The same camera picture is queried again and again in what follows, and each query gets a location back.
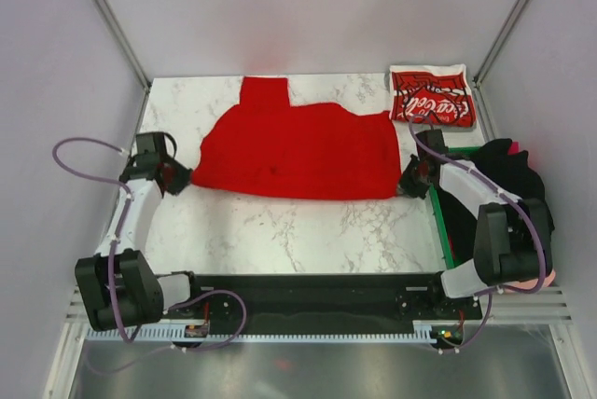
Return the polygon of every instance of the red sweater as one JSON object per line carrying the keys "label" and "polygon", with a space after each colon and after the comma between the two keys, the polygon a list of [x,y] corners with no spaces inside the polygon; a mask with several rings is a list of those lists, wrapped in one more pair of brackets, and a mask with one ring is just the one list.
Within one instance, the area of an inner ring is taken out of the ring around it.
{"label": "red sweater", "polygon": [[241,101],[201,143],[196,186],[290,199],[387,199],[400,154],[388,112],[291,106],[286,78],[246,77]]}

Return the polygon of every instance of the gray floor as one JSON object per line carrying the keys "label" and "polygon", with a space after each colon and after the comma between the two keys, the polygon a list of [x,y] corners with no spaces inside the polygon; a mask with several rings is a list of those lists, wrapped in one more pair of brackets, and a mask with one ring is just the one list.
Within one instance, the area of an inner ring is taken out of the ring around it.
{"label": "gray floor", "polygon": [[[236,344],[166,351],[110,377],[79,367],[72,398],[568,398],[547,333],[488,328],[458,355],[404,345]],[[97,368],[160,344],[87,343]]]}

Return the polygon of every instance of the white wall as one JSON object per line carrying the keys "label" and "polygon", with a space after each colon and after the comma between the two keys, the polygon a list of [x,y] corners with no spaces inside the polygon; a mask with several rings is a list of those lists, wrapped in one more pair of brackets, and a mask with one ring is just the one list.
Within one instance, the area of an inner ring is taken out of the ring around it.
{"label": "white wall", "polygon": [[597,379],[597,0],[532,0],[483,83],[499,133],[543,176],[552,248]]}
{"label": "white wall", "polygon": [[470,65],[515,0],[109,0],[152,76]]}
{"label": "white wall", "polygon": [[[37,398],[49,371],[76,260],[91,255],[114,190],[58,169],[69,135],[126,145],[141,87],[91,0],[0,0],[0,397]],[[118,175],[122,161],[77,147],[67,160]]]}

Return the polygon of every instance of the marble surface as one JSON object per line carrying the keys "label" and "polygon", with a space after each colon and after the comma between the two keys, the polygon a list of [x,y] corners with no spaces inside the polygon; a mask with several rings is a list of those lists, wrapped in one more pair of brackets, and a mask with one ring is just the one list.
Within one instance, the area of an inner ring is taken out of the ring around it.
{"label": "marble surface", "polygon": [[[242,78],[156,79],[141,131],[168,131],[177,159],[200,160],[202,138],[239,100]],[[292,104],[335,101],[357,114],[390,108],[383,74],[289,77]],[[404,165],[414,151],[408,127],[395,125]],[[446,131],[450,146],[483,143],[479,127]],[[421,272],[445,268],[435,219],[425,200],[327,202],[265,199],[189,186],[156,211],[146,258],[157,273]]]}

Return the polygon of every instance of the metal frame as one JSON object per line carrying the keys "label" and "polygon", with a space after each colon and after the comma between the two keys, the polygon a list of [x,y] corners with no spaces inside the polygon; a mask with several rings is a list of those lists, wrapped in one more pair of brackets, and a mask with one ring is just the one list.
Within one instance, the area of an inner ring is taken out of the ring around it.
{"label": "metal frame", "polygon": [[[144,106],[137,123],[136,129],[138,130],[145,112],[151,83],[107,0],[92,1],[97,6],[104,22],[124,53],[139,82],[146,90]],[[479,72],[473,78],[473,95],[479,112],[479,125],[486,140],[495,138],[497,129],[493,122],[491,110],[486,100],[483,99],[481,85],[529,2],[530,0],[516,0],[479,68]],[[487,307],[486,301],[486,299],[482,298],[479,302],[479,306],[483,310]],[[415,324],[444,325],[453,324],[453,321],[419,321],[415,322]],[[521,326],[535,324],[549,326],[555,346],[555,356],[559,358],[562,365],[562,371],[571,397],[573,399],[588,399],[593,397],[583,372],[585,366],[582,359],[578,356],[576,334],[562,289],[559,287],[549,287],[534,296],[509,294],[494,296],[488,325]],[[59,347],[50,370],[48,383],[44,390],[43,397],[45,399],[68,397],[75,379],[76,367],[81,357],[83,341],[89,330],[90,327],[80,293],[78,290],[75,290],[65,317]]]}
{"label": "metal frame", "polygon": [[476,85],[479,85],[485,79],[485,76],[489,73],[490,69],[492,68],[493,62],[495,62],[495,58],[498,56],[504,44],[506,43],[507,39],[512,34],[514,27],[518,23],[519,19],[521,18],[524,9],[528,6],[529,1],[531,0],[516,0],[512,9],[510,9],[509,14],[500,29],[500,32],[497,34],[497,37],[492,43],[479,71],[474,76],[473,80],[475,81]]}
{"label": "metal frame", "polygon": [[[185,333],[186,323],[154,323],[147,324],[137,333],[135,341],[150,341],[171,343],[196,343],[196,342],[218,342],[224,341],[229,335],[209,334],[205,337],[190,337]],[[134,332],[134,327],[127,328],[129,335]],[[348,335],[240,335],[233,340],[233,343],[395,343],[395,344],[432,344],[437,340],[431,337],[432,327],[429,324],[416,324],[413,332],[407,334],[348,334]],[[121,341],[120,334],[116,329],[106,332],[88,331],[87,341]]]}
{"label": "metal frame", "polygon": [[137,56],[135,55],[135,52],[132,49],[129,40],[127,39],[127,36],[124,34],[124,31],[122,30],[122,27],[120,26],[120,23],[118,22],[118,19],[114,14],[114,11],[108,4],[107,0],[91,1],[97,7],[98,12],[100,13],[102,19],[105,22],[105,25],[110,31],[110,34],[114,37],[114,41],[118,44],[118,47],[124,54],[124,57],[126,58],[129,66],[137,76],[139,83],[144,88],[146,93],[149,93],[149,90],[151,88],[151,81],[147,73],[143,69],[143,66],[139,62],[139,59],[137,59]]}

